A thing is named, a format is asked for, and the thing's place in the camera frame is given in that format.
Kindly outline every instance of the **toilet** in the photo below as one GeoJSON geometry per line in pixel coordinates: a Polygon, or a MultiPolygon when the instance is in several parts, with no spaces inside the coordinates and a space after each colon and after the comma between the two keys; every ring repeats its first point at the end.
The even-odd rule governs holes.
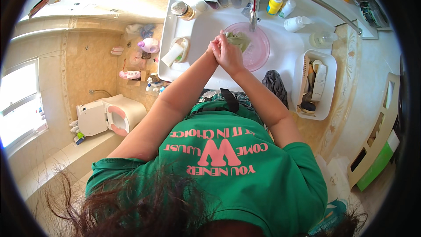
{"type": "Polygon", "coordinates": [[[127,136],[146,115],[143,104],[122,94],[102,98],[76,106],[78,126],[86,136],[96,135],[108,129],[127,136]]]}

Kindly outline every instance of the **pink letter w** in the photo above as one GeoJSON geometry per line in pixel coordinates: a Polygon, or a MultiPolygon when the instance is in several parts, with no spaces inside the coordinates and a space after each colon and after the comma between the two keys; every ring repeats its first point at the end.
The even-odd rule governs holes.
{"type": "Polygon", "coordinates": [[[199,166],[207,166],[209,162],[207,161],[208,156],[212,159],[210,163],[213,167],[224,167],[227,165],[227,162],[223,160],[223,157],[226,156],[228,159],[229,166],[239,166],[241,165],[241,161],[238,159],[237,155],[234,152],[231,144],[229,143],[228,139],[224,138],[221,142],[221,145],[218,147],[216,146],[215,142],[212,139],[209,139],[206,142],[205,148],[203,149],[202,156],[200,160],[197,162],[199,166]]]}

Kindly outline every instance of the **yellow bottle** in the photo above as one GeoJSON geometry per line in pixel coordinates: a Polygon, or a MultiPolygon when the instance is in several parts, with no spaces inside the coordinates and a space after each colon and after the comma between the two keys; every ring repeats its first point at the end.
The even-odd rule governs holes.
{"type": "Polygon", "coordinates": [[[269,0],[269,4],[267,5],[266,12],[274,16],[276,15],[282,6],[282,0],[269,0]]]}

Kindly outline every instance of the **chrome faucet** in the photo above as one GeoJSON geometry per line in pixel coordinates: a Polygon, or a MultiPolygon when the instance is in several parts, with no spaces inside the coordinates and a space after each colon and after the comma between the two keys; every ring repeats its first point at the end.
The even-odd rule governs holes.
{"type": "Polygon", "coordinates": [[[250,0],[250,19],[248,21],[248,28],[251,32],[256,29],[258,21],[257,14],[259,13],[260,0],[250,0]]]}

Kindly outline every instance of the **green t-shirt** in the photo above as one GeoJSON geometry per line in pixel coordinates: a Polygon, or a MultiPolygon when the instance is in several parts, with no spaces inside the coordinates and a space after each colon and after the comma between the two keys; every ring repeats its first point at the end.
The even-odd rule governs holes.
{"type": "MultiPolygon", "coordinates": [[[[227,107],[207,102],[192,111],[219,106],[227,107]]],[[[153,161],[108,158],[93,163],[87,193],[105,180],[147,177],[168,163],[220,199],[214,220],[245,221],[266,236],[307,233],[326,209],[326,184],[310,147],[301,142],[277,147],[254,113],[241,105],[237,113],[203,111],[186,117],[153,161]]]]}

